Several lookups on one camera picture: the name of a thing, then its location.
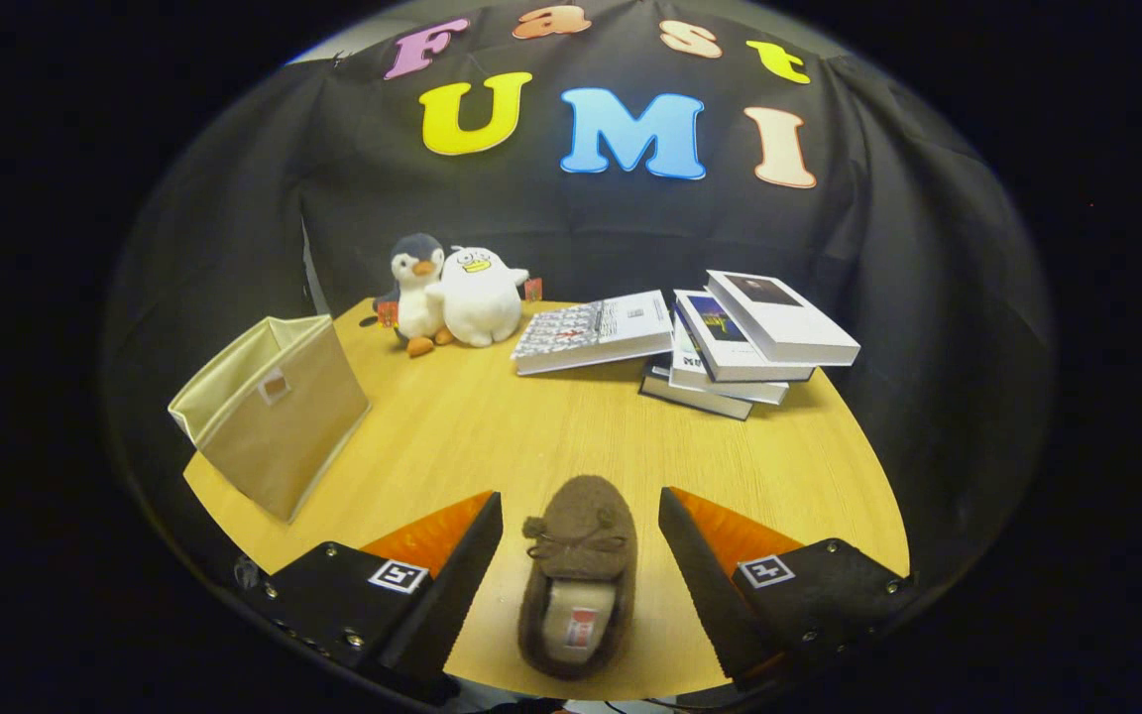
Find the round wooden table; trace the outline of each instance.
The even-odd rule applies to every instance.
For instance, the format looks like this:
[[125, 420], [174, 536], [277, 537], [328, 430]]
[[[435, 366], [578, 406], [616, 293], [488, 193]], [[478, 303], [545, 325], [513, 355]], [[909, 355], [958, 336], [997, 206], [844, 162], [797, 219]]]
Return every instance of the round wooden table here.
[[[781, 407], [747, 422], [638, 394], [643, 360], [516, 376], [514, 337], [460, 343], [411, 360], [393, 331], [361, 327], [364, 299], [336, 322], [372, 411], [309, 494], [293, 523], [278, 521], [200, 455], [185, 471], [209, 514], [268, 573], [321, 541], [361, 547], [481, 491], [501, 492], [504, 535], [445, 671], [520, 695], [635, 700], [721, 687], [711, 644], [658, 529], [667, 484], [732, 507], [811, 544], [839, 537], [898, 575], [910, 572], [906, 529], [883, 467], [821, 370]], [[517, 609], [530, 573], [522, 520], [540, 515], [576, 474], [603, 475], [637, 522], [632, 645], [586, 681], [537, 673], [517, 650]]]

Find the book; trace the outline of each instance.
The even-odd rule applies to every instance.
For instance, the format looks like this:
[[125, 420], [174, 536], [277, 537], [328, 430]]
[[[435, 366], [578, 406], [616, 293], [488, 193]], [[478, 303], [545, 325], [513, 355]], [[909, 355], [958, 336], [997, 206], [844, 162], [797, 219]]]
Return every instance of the book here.
[[[796, 367], [796, 379], [810, 379], [813, 367]], [[703, 392], [723, 394], [735, 399], [747, 399], [749, 402], [781, 403], [787, 396], [788, 385], [785, 380], [777, 383], [716, 383], [711, 380], [702, 353], [679, 312], [673, 315], [673, 369], [669, 384], [683, 388], [698, 388]]]
[[733, 417], [740, 422], [751, 415], [751, 402], [743, 401], [743, 399], [673, 386], [669, 384], [671, 362], [671, 353], [661, 353], [650, 358], [646, 362], [646, 371], [642, 375], [641, 394], [662, 399], [664, 402], [683, 403], [685, 407], [693, 407], [694, 410], [708, 411], [711, 415]]
[[537, 313], [522, 330], [510, 360], [517, 363], [517, 374], [534, 375], [671, 348], [673, 322], [664, 294], [653, 289]]
[[861, 350], [835, 320], [779, 279], [708, 271], [707, 290], [766, 360], [849, 366]]
[[711, 294], [692, 289], [673, 292], [681, 319], [716, 383], [775, 383], [812, 374], [814, 364], [766, 360]]

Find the blue letter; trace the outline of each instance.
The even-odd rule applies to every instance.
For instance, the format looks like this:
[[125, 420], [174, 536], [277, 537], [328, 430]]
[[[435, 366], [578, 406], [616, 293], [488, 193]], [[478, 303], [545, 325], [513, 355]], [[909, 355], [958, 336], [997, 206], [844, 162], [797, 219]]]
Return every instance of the blue letter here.
[[600, 175], [610, 162], [597, 151], [597, 137], [611, 146], [626, 171], [634, 170], [646, 147], [654, 154], [646, 168], [658, 177], [684, 177], [697, 180], [707, 176], [694, 146], [694, 117], [702, 102], [681, 94], [661, 94], [634, 119], [620, 99], [608, 89], [568, 89], [562, 101], [574, 111], [571, 154], [562, 168], [576, 175]]

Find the brown slipper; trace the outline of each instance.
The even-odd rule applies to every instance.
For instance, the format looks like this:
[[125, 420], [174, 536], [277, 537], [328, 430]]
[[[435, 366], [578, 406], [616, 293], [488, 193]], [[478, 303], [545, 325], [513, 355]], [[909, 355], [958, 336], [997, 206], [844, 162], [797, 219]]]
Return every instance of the brown slipper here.
[[634, 615], [637, 531], [625, 498], [602, 476], [576, 476], [522, 534], [536, 539], [517, 620], [522, 658], [563, 680], [596, 673]]

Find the stuffed animal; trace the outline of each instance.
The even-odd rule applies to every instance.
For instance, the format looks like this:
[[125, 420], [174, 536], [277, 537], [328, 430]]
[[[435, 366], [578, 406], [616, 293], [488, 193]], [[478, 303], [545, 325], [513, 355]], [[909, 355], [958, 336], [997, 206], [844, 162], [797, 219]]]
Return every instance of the stuffed animal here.
[[448, 256], [443, 280], [426, 289], [435, 302], [443, 302], [443, 320], [456, 338], [472, 347], [508, 338], [522, 316], [517, 286], [528, 272], [507, 267], [498, 254], [485, 248], [461, 248]]
[[401, 238], [391, 249], [391, 274], [394, 289], [372, 299], [378, 304], [399, 304], [397, 331], [410, 358], [434, 350], [435, 344], [449, 344], [452, 334], [443, 321], [443, 303], [426, 299], [426, 289], [439, 283], [443, 271], [443, 244], [424, 232]]

